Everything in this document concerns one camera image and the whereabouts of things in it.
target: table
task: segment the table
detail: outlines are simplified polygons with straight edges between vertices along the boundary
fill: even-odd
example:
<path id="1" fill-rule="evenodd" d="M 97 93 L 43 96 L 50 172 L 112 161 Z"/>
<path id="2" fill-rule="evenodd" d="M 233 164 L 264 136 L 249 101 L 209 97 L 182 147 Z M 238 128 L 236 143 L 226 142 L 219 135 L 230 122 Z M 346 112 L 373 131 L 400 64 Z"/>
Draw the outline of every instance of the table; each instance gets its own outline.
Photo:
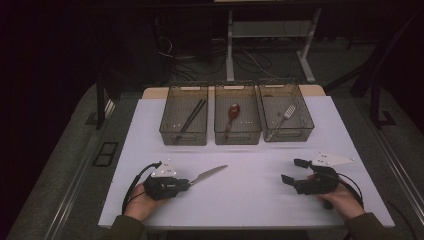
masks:
<path id="1" fill-rule="evenodd" d="M 302 85 L 301 90 L 309 93 L 305 101 L 315 124 L 307 142 L 265 143 L 261 137 L 258 145 L 217 146 L 213 134 L 214 95 L 210 94 L 207 145 L 182 147 L 165 146 L 159 134 L 167 89 L 147 89 L 135 110 L 99 225 L 112 225 L 129 185 L 142 168 L 169 159 L 177 178 L 190 180 L 213 167 L 229 166 L 171 199 L 145 222 L 149 229 L 341 227 L 343 221 L 335 211 L 323 209 L 317 198 L 298 195 L 293 187 L 281 182 L 281 174 L 305 179 L 312 173 L 295 167 L 294 158 L 311 160 L 324 151 L 355 159 L 353 164 L 334 168 L 361 187 L 367 211 L 374 212 L 384 226 L 394 226 L 331 97 L 323 96 L 317 85 Z"/>

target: knife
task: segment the knife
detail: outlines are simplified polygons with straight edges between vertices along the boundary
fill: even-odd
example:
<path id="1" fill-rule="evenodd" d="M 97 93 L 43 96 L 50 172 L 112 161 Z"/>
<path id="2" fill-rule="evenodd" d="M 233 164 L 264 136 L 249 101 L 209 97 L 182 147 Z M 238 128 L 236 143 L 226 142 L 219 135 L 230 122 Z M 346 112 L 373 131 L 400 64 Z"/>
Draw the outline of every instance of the knife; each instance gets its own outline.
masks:
<path id="1" fill-rule="evenodd" d="M 223 170 L 226 167 L 228 167 L 228 165 L 223 165 L 223 166 L 219 166 L 219 167 L 216 167 L 216 168 L 212 168 L 211 170 L 208 170 L 208 171 L 206 171 L 204 173 L 201 173 L 201 174 L 199 174 L 199 176 L 197 176 L 196 179 L 194 179 L 193 181 L 191 181 L 189 184 L 190 184 L 190 186 L 193 186 L 194 184 L 199 183 L 199 182 L 205 180 L 206 178 L 214 175 L 215 173 Z"/>

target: floor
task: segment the floor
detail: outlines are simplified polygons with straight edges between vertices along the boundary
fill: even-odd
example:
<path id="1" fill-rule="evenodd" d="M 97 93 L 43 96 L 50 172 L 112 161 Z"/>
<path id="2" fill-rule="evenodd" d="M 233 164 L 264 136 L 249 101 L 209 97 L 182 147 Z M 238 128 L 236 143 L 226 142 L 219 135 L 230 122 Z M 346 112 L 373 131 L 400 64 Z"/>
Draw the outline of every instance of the floor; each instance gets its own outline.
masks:
<path id="1" fill-rule="evenodd" d="M 219 41 L 213 60 L 198 61 L 182 54 L 181 61 L 173 66 L 170 79 L 225 80 L 224 48 Z M 315 84 L 326 86 L 342 77 L 361 65 L 374 48 L 373 45 L 354 45 L 347 49 L 347 45 L 345 39 L 313 43 L 308 61 L 316 77 Z M 268 39 L 256 42 L 255 48 L 251 46 L 250 42 L 240 41 L 234 47 L 237 80 L 294 77 L 308 84 L 295 55 L 295 50 L 302 46 L 301 41 Z M 376 129 L 368 117 L 369 94 L 352 98 L 349 93 L 354 81 L 353 78 L 327 95 L 333 98 L 371 178 L 387 200 L 386 206 L 396 224 L 391 231 L 403 239 L 424 239 L 423 216 L 422 212 L 417 214 L 419 208 L 416 207 L 423 206 L 424 136 L 384 90 L 381 110 L 388 111 L 396 125 Z M 96 130 L 95 86 L 87 89 L 8 239 L 97 239 L 107 231 L 97 226 L 97 222 L 140 97 L 141 93 L 123 93 L 119 101 L 108 106 L 107 120 Z M 103 142 L 117 142 L 119 147 L 111 166 L 94 167 L 92 161 Z M 407 177 L 394 174 L 402 168 Z M 411 189 L 418 194 L 411 195 Z M 268 232 L 260 238 L 267 235 L 266 239 L 284 239 L 285 234 L 289 233 Z M 311 240 L 342 239 L 345 234 L 344 229 L 307 231 Z M 159 237 L 178 239 L 175 233 Z"/>

